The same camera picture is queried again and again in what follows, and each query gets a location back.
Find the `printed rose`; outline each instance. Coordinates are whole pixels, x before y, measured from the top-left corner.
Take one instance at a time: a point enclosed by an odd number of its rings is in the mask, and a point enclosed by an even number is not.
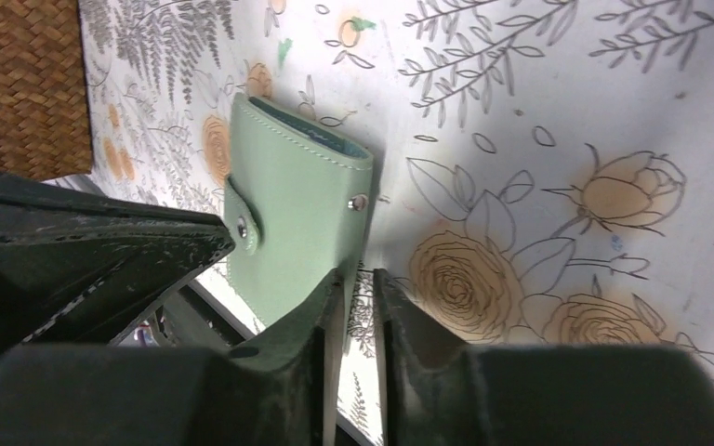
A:
[[[272,97],[272,77],[263,63],[254,65],[247,74],[247,95],[267,99]]]
[[[641,301],[637,305],[649,308]],[[554,308],[548,320],[535,316],[547,308]],[[594,295],[572,295],[564,303],[551,295],[530,296],[522,311],[532,329],[552,344],[657,344],[666,326],[651,308],[641,315]]]
[[[515,323],[509,319],[523,298],[513,268],[498,252],[450,231],[428,238],[410,261],[419,305],[467,341],[496,341]]]
[[[589,224],[595,221],[606,229],[615,225],[657,232],[650,227],[671,216],[682,201],[685,176],[681,170],[666,156],[651,151],[638,151],[598,167],[598,152],[589,147],[596,169],[582,188],[545,190],[564,195],[578,206],[577,217],[554,235],[585,218]]]
[[[102,142],[102,146],[105,151],[105,162],[108,164],[111,173],[117,179],[122,179],[124,176],[124,172],[122,171],[122,157],[119,156],[119,152],[116,151],[113,142],[110,138],[105,138]]]
[[[209,174],[220,186],[231,172],[231,134],[228,124],[217,116],[204,122],[204,159]]]

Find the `wicker basket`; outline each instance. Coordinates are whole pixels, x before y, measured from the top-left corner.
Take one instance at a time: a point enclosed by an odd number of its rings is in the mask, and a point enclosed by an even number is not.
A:
[[[91,171],[76,0],[0,0],[0,171]]]

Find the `metal snap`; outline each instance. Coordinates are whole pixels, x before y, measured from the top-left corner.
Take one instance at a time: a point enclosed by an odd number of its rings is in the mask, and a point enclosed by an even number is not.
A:
[[[348,207],[352,211],[357,211],[357,212],[362,211],[363,209],[368,207],[368,196],[365,195],[364,193],[361,193],[359,195],[354,195],[349,200]]]
[[[247,237],[247,223],[243,216],[236,219],[236,231],[239,233],[240,238]]]

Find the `leather wallet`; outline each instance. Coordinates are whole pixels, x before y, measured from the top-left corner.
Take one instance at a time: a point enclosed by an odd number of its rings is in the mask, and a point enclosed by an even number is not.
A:
[[[228,280],[265,324],[337,269],[349,315],[364,247],[374,157],[356,142],[262,99],[231,107],[224,220],[236,241]]]

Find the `black plastic object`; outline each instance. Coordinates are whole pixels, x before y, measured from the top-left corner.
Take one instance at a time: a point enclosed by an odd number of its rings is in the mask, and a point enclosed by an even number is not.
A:
[[[685,352],[469,345],[374,281],[387,445],[714,446],[714,386]]]
[[[0,353],[119,341],[232,249],[217,216],[0,174]]]
[[[297,308],[226,355],[15,348],[0,360],[0,444],[332,444],[342,296],[333,271]]]

